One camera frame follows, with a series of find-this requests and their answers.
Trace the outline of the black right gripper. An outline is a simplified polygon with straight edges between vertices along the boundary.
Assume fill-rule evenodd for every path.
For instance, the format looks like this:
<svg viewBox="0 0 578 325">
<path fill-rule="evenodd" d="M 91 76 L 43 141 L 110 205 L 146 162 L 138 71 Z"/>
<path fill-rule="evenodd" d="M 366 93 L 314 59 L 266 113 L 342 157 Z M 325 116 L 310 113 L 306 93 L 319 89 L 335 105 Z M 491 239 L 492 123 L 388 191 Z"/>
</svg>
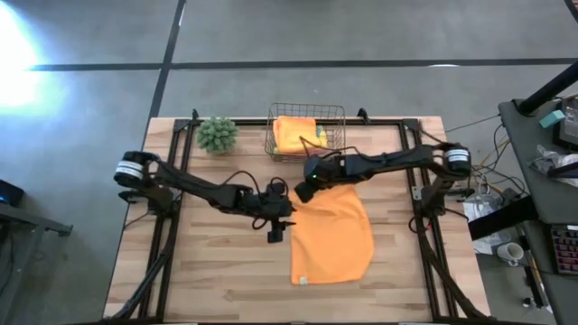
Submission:
<svg viewBox="0 0 578 325">
<path fill-rule="evenodd" d="M 302 203 L 307 203 L 317 189 L 325 190 L 348 183 L 340 158 L 322 159 L 314 155 L 305 160 L 304 181 L 294 187 L 294 192 Z"/>
</svg>

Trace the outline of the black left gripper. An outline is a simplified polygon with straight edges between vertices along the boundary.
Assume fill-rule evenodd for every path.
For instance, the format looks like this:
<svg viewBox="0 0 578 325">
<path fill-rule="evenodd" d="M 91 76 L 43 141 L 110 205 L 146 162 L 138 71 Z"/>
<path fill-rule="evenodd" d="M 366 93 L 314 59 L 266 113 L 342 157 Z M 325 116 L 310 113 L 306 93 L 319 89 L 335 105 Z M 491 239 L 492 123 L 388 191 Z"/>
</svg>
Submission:
<svg viewBox="0 0 578 325">
<path fill-rule="evenodd" d="M 288 197 L 288 187 L 282 182 L 272 182 L 266 191 L 255 194 L 250 199 L 250 212 L 253 217 L 270 221 L 287 218 L 297 209 Z M 296 225 L 292 221 L 281 221 L 283 227 Z"/>
</svg>

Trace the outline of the orange microfiber towel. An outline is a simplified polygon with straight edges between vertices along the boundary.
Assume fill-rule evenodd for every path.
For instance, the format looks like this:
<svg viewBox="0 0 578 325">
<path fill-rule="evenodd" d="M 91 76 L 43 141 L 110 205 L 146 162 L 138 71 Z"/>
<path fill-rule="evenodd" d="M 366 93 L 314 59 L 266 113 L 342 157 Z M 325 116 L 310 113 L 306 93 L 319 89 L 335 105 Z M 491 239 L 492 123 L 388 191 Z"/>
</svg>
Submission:
<svg viewBox="0 0 578 325">
<path fill-rule="evenodd" d="M 368 213 L 353 185 L 315 193 L 302 202 L 289 193 L 295 211 L 291 232 L 291 283 L 333 284 L 361 279 L 374 255 Z"/>
<path fill-rule="evenodd" d="M 302 155 L 317 148 L 316 126 L 312 117 L 279 116 L 273 122 L 276 152 Z"/>
</svg>

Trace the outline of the potted green succulent plant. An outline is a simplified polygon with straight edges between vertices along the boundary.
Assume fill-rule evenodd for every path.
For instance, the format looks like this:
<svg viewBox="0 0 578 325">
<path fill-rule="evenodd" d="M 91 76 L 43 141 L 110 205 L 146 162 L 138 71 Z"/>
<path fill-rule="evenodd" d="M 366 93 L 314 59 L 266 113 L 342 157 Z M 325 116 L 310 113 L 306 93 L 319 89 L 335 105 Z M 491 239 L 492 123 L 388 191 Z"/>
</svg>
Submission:
<svg viewBox="0 0 578 325">
<path fill-rule="evenodd" d="M 230 152 L 236 145 L 238 127 L 227 117 L 211 117 L 200 123 L 197 144 L 211 154 Z"/>
</svg>

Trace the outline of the white bag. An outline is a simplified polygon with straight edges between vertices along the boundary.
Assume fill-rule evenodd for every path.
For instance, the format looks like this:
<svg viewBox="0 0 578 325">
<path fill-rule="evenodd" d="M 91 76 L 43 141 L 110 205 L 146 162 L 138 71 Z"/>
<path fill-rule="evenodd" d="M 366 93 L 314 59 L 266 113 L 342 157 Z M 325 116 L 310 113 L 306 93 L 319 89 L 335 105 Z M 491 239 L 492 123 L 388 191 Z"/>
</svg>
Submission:
<svg viewBox="0 0 578 325">
<path fill-rule="evenodd" d="M 502 198 L 494 194 L 473 194 L 462 205 L 465 215 L 472 222 L 496 211 L 501 203 Z M 512 236 L 508 230 L 500 230 L 497 233 L 474 240 L 474 251 L 476 254 L 492 255 L 498 246 L 510 242 L 511 239 Z"/>
</svg>

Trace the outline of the black crossbar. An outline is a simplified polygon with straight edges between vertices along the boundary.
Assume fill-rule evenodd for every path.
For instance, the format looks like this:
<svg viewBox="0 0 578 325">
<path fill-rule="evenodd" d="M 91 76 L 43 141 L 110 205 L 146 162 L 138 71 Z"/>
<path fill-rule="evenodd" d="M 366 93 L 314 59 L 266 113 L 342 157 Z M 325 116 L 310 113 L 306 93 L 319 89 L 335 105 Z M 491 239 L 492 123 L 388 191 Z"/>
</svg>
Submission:
<svg viewBox="0 0 578 325">
<path fill-rule="evenodd" d="M 476 240 L 525 221 L 537 220 L 538 214 L 531 196 L 516 200 L 506 207 L 468 224 L 471 239 Z"/>
</svg>

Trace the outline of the white mug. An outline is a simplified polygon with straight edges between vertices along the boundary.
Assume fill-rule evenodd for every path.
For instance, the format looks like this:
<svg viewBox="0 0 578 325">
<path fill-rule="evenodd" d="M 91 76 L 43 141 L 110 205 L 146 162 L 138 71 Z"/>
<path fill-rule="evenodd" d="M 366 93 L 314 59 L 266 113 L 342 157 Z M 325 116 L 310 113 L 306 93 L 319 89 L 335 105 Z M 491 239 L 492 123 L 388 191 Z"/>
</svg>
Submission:
<svg viewBox="0 0 578 325">
<path fill-rule="evenodd" d="M 517 243 L 510 242 L 497 248 L 497 256 L 507 262 L 510 266 L 518 266 L 524 257 L 524 249 Z"/>
</svg>

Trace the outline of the grey side desk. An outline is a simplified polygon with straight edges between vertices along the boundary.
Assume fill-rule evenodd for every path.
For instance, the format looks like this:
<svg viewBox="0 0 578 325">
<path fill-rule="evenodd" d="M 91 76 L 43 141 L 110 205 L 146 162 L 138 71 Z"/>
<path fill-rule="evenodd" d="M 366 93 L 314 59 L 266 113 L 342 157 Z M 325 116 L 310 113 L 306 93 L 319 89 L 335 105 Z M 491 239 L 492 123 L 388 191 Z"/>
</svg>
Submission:
<svg viewBox="0 0 578 325">
<path fill-rule="evenodd" d="M 561 275 L 555 272 L 555 258 L 548 225 L 578 226 L 578 188 L 546 177 L 529 167 L 538 157 L 537 147 L 560 152 L 561 147 L 552 142 L 553 132 L 539 125 L 539 120 L 552 110 L 552 103 L 540 107 L 533 116 L 518 113 L 514 103 L 499 104 L 499 113 L 514 149 L 530 197 L 534 203 L 537 220 L 526 221 L 530 249 L 545 285 L 558 325 L 578 325 L 578 275 Z"/>
</svg>

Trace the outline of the clear plastic bag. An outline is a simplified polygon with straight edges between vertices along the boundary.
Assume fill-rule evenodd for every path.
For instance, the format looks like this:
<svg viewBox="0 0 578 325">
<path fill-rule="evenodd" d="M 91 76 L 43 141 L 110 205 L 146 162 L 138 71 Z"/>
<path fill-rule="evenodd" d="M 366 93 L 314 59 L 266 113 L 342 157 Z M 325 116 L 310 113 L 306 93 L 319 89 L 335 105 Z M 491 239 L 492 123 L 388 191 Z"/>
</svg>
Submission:
<svg viewBox="0 0 578 325">
<path fill-rule="evenodd" d="M 527 165 L 550 180 L 578 188 L 578 153 L 560 154 L 538 144 L 536 157 Z"/>
</svg>

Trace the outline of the light blue block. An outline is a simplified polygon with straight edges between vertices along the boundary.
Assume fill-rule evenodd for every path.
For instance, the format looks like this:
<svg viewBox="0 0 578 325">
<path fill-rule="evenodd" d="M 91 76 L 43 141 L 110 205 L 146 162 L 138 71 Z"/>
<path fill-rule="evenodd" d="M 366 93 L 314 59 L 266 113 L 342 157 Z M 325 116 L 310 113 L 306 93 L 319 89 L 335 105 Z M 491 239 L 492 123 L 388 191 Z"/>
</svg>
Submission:
<svg viewBox="0 0 578 325">
<path fill-rule="evenodd" d="M 542 128 L 547 129 L 553 127 L 557 123 L 563 121 L 565 119 L 565 114 L 562 110 L 556 109 L 544 116 L 540 121 L 539 124 Z"/>
</svg>

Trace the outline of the grey metal bench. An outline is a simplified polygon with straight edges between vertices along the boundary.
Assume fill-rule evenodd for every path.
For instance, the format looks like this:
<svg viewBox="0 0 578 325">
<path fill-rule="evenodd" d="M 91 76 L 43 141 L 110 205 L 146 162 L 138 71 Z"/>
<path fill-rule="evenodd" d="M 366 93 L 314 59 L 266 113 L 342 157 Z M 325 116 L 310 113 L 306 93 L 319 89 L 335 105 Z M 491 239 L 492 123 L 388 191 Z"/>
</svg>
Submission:
<svg viewBox="0 0 578 325">
<path fill-rule="evenodd" d="M 0 325 L 7 325 L 23 275 L 46 231 L 70 235 L 72 225 L 0 203 Z"/>
</svg>

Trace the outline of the black pole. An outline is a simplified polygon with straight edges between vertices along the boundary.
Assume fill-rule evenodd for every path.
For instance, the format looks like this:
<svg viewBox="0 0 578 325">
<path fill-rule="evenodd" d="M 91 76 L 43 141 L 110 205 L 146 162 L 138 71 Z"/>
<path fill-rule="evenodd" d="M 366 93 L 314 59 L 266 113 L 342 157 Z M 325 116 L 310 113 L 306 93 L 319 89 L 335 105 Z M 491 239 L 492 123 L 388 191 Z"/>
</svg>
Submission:
<svg viewBox="0 0 578 325">
<path fill-rule="evenodd" d="M 523 116 L 532 116 L 543 104 L 556 97 L 578 81 L 578 60 L 547 82 L 537 92 L 517 104 L 517 111 Z"/>
</svg>

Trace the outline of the black keyboard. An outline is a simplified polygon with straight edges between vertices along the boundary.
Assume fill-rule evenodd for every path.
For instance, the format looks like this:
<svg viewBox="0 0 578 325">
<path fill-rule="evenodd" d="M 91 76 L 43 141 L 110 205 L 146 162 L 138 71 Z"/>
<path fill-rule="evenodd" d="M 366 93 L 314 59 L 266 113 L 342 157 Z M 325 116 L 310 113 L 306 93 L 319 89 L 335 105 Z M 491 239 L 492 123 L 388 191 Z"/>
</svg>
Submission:
<svg viewBox="0 0 578 325">
<path fill-rule="evenodd" d="M 559 274 L 578 276 L 578 226 L 550 227 L 555 270 Z"/>
</svg>

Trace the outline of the black desk device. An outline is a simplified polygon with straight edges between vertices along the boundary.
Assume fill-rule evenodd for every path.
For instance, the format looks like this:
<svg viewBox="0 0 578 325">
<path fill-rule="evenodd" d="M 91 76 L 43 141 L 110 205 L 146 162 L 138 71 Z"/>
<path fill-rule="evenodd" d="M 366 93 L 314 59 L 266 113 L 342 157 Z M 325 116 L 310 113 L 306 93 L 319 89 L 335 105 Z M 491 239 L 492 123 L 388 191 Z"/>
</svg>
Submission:
<svg viewBox="0 0 578 325">
<path fill-rule="evenodd" d="M 578 95 L 565 97 L 555 106 L 564 118 L 554 126 L 553 143 L 578 153 Z"/>
</svg>

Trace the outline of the black box with blue light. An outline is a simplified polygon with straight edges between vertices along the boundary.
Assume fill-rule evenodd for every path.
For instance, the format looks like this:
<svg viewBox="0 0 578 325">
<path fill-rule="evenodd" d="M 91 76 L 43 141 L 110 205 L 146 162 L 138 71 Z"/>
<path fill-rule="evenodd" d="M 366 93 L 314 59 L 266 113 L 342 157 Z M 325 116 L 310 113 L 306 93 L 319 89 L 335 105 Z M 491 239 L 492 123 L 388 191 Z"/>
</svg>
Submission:
<svg viewBox="0 0 578 325">
<path fill-rule="evenodd" d="M 0 180 L 0 204 L 19 207 L 22 204 L 24 190 L 10 182 Z"/>
</svg>

